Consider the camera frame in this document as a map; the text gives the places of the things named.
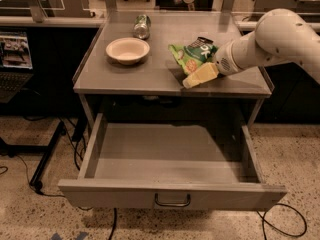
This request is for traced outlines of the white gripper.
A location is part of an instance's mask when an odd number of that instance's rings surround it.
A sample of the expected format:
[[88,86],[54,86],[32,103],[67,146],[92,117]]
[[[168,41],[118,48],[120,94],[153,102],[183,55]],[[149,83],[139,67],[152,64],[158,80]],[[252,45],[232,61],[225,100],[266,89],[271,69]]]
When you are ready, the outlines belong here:
[[213,57],[213,62],[206,62],[183,80],[183,86],[190,89],[218,77],[219,72],[228,76],[242,72],[247,68],[245,62],[247,48],[243,41],[230,41],[222,45]]

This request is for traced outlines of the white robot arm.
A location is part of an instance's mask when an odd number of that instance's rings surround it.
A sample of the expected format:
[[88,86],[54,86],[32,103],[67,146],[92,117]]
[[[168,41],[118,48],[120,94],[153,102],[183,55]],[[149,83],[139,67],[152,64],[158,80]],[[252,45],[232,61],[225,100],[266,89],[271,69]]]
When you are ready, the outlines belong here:
[[183,80],[183,86],[190,89],[219,75],[287,62],[294,62],[320,83],[320,36],[295,12],[274,9],[258,20],[254,31],[221,46],[211,62]]

